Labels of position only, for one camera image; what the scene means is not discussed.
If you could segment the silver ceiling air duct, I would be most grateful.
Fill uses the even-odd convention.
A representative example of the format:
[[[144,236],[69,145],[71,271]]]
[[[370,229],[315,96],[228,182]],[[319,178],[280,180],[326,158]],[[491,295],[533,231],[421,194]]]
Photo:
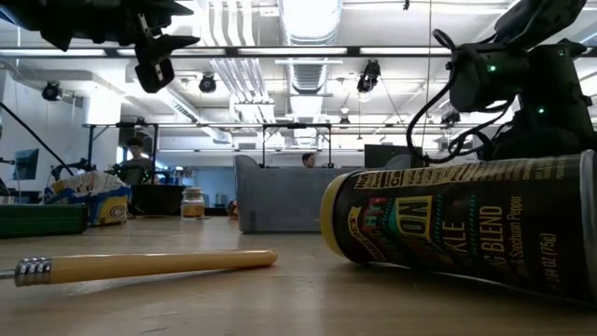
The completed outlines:
[[[337,43],[342,0],[277,0],[277,3],[285,45],[329,47]],[[329,70],[326,60],[293,59],[286,68],[295,121],[318,122]]]

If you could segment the blue white ramen packet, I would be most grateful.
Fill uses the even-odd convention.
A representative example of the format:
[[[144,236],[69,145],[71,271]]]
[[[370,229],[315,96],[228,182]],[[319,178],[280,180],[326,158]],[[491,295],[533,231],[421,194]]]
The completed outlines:
[[[44,204],[85,204],[89,227],[120,225],[128,220],[132,189],[104,172],[73,175],[44,189]]]

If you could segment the black overhead frame bar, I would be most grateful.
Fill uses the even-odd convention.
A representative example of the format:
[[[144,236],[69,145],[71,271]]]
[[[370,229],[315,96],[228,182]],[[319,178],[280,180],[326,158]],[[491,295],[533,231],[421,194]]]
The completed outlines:
[[[448,58],[450,52],[442,47],[193,47],[174,50],[172,58]],[[66,59],[135,57],[134,49],[88,48],[61,51],[50,48],[0,48],[0,58],[10,59]]]

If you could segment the dark bowl red inside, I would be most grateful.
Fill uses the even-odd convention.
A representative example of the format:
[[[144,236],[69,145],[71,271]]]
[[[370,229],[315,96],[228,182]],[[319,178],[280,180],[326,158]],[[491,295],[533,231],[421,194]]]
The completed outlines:
[[[176,185],[132,185],[129,210],[136,216],[178,216],[184,190]]]

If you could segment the small glass spice jar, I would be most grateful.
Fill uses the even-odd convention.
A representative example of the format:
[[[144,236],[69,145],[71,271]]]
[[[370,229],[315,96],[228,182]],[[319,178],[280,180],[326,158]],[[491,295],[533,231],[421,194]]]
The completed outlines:
[[[182,192],[181,217],[202,218],[205,213],[205,201],[201,188],[187,188]]]

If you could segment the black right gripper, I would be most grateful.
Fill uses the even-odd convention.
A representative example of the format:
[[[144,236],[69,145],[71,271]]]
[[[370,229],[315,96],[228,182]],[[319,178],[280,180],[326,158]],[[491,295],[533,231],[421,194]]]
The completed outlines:
[[[531,52],[503,43],[467,43],[452,51],[451,105],[460,112],[487,111],[496,101],[517,98],[533,105]]]

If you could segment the yellow handled paintbrush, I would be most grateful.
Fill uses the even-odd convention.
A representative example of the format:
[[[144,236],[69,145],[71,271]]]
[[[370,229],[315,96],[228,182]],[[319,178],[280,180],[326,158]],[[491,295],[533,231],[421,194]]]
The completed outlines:
[[[0,280],[16,287],[58,285],[125,277],[269,267],[278,259],[272,250],[221,250],[192,253],[112,254],[28,258]]]

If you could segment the black monitor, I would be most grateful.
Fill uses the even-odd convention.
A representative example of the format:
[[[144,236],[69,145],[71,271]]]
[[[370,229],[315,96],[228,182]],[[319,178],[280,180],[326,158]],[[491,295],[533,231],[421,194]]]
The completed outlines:
[[[407,147],[369,145],[364,147],[366,168],[408,169],[422,168],[423,161]]]

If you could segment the green rectangular tin box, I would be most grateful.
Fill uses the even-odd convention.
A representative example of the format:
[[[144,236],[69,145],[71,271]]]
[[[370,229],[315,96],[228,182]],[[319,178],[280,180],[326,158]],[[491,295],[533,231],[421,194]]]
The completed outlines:
[[[85,204],[1,204],[0,239],[80,234],[87,220]]]

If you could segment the yellow lidded dark spice jar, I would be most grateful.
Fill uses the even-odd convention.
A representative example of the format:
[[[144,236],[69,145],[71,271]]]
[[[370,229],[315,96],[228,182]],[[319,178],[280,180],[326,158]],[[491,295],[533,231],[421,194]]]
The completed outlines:
[[[328,247],[386,263],[597,302],[597,152],[336,177]]]

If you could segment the blue lit monitor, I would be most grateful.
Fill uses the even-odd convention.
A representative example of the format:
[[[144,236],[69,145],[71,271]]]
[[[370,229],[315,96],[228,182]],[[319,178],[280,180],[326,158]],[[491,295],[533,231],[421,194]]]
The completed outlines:
[[[39,157],[39,149],[17,151],[14,159],[13,178],[15,180],[35,180]]]

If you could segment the grey translucent plastic bin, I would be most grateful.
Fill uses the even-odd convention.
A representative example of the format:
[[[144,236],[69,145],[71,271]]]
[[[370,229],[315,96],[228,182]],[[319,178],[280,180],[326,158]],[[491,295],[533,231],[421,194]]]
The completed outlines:
[[[239,229],[243,233],[319,232],[320,204],[344,168],[262,168],[246,155],[234,158]]]

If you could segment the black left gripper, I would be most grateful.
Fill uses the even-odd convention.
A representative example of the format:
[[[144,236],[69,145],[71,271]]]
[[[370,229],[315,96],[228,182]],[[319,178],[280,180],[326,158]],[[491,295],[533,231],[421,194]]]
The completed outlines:
[[[157,93],[174,80],[171,53],[198,43],[193,35],[161,35],[175,16],[193,11],[175,0],[44,0],[39,33],[54,47],[67,50],[71,40],[121,46],[150,41],[134,48],[134,70],[147,93]]]

